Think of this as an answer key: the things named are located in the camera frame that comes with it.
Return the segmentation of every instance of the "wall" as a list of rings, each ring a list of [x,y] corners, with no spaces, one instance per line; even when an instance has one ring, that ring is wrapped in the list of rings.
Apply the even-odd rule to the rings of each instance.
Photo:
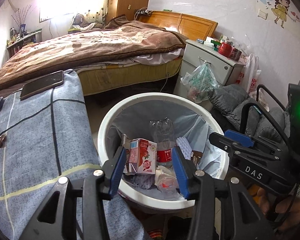
[[[72,14],[60,16],[54,19],[39,23],[39,12],[40,5],[39,0],[11,0],[12,3],[17,8],[26,7],[26,5],[31,4],[34,8],[33,12],[27,16],[26,19],[26,30],[29,32],[35,31],[42,28],[42,40],[46,41],[51,39],[51,34],[53,38],[68,34],[68,29],[73,17]]]
[[[259,83],[287,104],[288,83],[300,79],[300,38],[272,20],[257,17],[257,0],[149,0],[149,10],[171,9],[218,22],[220,33],[251,44],[262,70]],[[267,98],[270,106],[276,103]]]
[[[12,26],[11,14],[13,10],[5,1],[0,7],[0,68],[9,59],[7,51],[7,40],[10,39],[10,28]]]

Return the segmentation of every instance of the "human hand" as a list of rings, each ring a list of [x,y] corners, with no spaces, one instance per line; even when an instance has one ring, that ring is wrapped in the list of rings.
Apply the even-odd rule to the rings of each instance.
[[[259,198],[259,208],[263,212],[263,214],[266,214],[270,209],[270,203],[266,195],[266,191],[263,188],[260,188],[258,190],[257,195]],[[277,206],[275,207],[275,212],[278,214],[284,214],[292,200],[292,196],[289,196],[288,198],[282,200]],[[286,218],[286,220],[283,222],[283,224],[278,228],[280,231],[285,231],[289,228],[292,228],[300,223],[300,200],[295,199],[293,202],[293,205],[290,209],[289,215]]]

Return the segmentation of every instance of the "wooden headboard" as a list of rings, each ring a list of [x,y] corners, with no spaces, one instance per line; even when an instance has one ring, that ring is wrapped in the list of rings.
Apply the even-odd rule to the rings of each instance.
[[[179,32],[194,41],[212,37],[218,25],[217,22],[197,16],[163,11],[153,11],[150,16],[141,15],[138,20]]]

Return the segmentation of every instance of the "phone screen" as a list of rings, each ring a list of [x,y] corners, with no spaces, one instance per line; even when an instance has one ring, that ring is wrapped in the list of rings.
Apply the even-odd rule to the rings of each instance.
[[[25,84],[21,91],[20,100],[26,99],[43,91],[63,84],[63,71],[38,78]]]

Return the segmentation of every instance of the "curtain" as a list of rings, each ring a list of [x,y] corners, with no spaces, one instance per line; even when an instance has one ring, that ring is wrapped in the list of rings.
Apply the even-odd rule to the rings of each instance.
[[[108,0],[83,0],[79,13],[88,23],[103,24],[108,10]]]

